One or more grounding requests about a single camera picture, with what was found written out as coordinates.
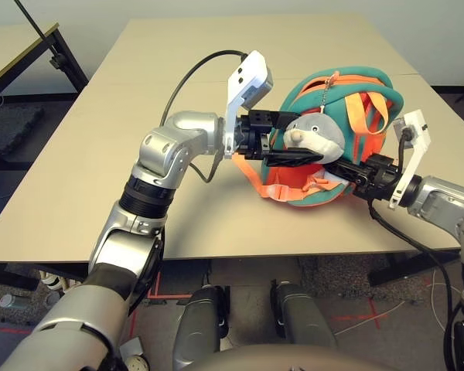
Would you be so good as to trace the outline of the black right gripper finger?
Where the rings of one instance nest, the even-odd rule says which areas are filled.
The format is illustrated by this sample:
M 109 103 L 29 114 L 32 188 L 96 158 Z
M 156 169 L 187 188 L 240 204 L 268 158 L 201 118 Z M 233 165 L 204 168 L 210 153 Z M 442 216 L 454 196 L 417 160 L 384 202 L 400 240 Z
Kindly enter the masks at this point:
M 362 168 L 352 162 L 343 159 L 336 160 L 325 164 L 324 169 L 348 182 L 357 182 L 359 175 L 362 173 Z

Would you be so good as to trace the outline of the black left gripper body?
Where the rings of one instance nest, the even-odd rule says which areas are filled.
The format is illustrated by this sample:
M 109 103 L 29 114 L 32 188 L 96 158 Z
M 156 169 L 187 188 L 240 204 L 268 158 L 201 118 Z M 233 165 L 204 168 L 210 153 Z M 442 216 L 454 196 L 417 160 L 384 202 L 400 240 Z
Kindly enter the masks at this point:
M 237 119 L 234 132 L 236 153 L 246 160 L 263 160 L 270 155 L 268 135 L 276 127 L 278 111 L 250 110 Z

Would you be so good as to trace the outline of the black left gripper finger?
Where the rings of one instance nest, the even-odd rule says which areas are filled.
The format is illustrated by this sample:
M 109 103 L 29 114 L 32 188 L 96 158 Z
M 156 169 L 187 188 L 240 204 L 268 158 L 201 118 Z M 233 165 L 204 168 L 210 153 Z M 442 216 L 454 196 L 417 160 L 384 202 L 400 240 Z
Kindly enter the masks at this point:
M 272 111 L 271 125 L 276 130 L 285 131 L 286 128 L 296 119 L 301 117 L 301 114 L 287 111 Z
M 324 156 L 307 148 L 272 149 L 263 159 L 267 167 L 299 167 L 322 160 Z

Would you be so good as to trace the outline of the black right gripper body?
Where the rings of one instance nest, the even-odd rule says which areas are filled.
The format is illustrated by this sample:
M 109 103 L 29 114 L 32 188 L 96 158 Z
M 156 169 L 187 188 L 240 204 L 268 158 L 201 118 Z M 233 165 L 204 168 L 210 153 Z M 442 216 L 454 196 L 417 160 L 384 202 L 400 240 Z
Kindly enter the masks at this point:
M 361 199 L 390 199 L 403 172 L 403 158 L 373 154 L 360 166 L 366 173 L 359 174 L 361 183 L 357 183 L 353 194 Z

